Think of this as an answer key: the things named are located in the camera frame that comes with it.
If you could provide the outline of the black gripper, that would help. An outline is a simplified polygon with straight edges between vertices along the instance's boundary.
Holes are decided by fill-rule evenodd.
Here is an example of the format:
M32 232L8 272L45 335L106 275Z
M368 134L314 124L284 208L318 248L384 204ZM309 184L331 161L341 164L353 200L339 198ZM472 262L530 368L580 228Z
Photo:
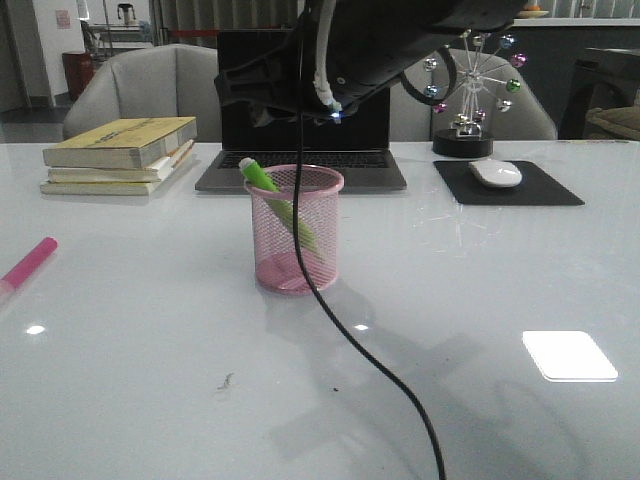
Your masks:
M397 28L372 9L306 9L280 46L215 79L220 104L245 103L256 127L298 117L339 122L400 72Z

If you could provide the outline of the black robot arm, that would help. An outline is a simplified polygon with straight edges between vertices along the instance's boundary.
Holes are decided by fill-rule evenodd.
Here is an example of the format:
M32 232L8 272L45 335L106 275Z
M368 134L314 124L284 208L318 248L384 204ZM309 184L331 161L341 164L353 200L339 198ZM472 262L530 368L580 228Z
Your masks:
M221 105L245 103L257 126L338 122L467 30L511 26L521 1L307 1L274 49L222 67Z

